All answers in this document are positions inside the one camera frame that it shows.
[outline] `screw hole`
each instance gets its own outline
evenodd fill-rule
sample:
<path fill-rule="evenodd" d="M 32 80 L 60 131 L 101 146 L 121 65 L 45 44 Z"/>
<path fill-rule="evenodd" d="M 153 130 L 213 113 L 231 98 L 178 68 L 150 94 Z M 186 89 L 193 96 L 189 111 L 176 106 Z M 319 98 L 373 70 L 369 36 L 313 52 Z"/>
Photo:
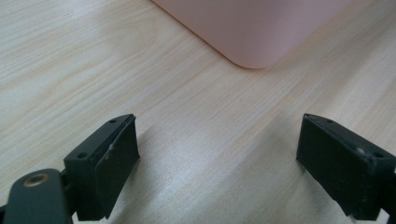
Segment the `screw hole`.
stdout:
<path fill-rule="evenodd" d="M 373 155 L 377 158 L 384 158 L 384 155 L 382 155 L 381 153 L 378 153 L 378 152 L 375 152 Z"/>
<path fill-rule="evenodd" d="M 24 182 L 23 185 L 27 188 L 31 188 L 37 185 L 40 185 L 44 182 L 46 182 L 50 178 L 49 175 L 47 174 L 38 174 L 38 175 L 33 175 L 27 178 Z"/>
<path fill-rule="evenodd" d="M 77 155 L 77 157 L 78 157 L 79 159 L 86 158 L 87 156 L 88 156 L 88 154 L 85 153 L 85 152 L 81 152 L 81 153 L 79 153 L 79 154 Z"/>

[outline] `pink plastic box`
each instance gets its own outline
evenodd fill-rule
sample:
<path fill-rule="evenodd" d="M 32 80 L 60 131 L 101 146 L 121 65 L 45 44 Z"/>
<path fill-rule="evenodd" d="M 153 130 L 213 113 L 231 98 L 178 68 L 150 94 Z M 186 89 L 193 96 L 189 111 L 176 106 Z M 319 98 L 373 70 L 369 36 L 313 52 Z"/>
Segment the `pink plastic box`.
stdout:
<path fill-rule="evenodd" d="M 153 0 L 234 63 L 280 60 L 352 0 Z"/>

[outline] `pink container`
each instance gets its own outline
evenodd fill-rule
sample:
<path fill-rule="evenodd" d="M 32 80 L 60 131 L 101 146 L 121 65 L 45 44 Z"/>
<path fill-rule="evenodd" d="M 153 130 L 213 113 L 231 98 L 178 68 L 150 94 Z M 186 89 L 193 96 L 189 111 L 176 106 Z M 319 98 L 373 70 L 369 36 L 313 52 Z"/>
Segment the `pink container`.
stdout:
<path fill-rule="evenodd" d="M 280 60 L 352 0 L 153 0 L 228 59 Z"/>

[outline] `wooden table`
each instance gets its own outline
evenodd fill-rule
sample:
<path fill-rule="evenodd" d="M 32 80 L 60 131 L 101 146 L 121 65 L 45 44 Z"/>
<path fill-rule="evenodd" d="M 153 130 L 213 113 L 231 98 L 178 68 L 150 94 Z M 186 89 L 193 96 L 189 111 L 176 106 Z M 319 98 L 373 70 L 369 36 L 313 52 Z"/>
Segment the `wooden table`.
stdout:
<path fill-rule="evenodd" d="M 0 204 L 134 113 L 141 160 L 99 223 L 351 223 L 295 160 L 301 121 L 337 120 L 396 153 L 395 12 L 356 1 L 249 70 L 149 0 L 2 1 Z"/>

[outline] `black plastic part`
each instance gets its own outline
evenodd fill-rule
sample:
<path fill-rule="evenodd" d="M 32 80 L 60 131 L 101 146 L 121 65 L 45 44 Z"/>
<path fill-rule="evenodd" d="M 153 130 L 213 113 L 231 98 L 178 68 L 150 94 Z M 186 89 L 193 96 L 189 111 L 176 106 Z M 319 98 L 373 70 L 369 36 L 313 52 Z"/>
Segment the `black plastic part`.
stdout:
<path fill-rule="evenodd" d="M 0 207 L 0 224 L 3 224 L 5 213 L 6 213 L 6 206 L 3 205 Z"/>
<path fill-rule="evenodd" d="M 4 224 L 70 224 L 57 170 L 32 172 L 17 180 L 8 197 Z"/>
<path fill-rule="evenodd" d="M 390 214 L 388 224 L 396 224 L 396 175 L 393 175 L 392 180 L 379 192 L 379 202 Z"/>
<path fill-rule="evenodd" d="M 394 175 L 393 155 L 332 120 L 306 114 L 297 160 L 347 216 L 377 219 L 379 192 Z"/>
<path fill-rule="evenodd" d="M 64 158 L 64 182 L 79 220 L 109 217 L 139 159 L 134 115 L 110 120 Z"/>

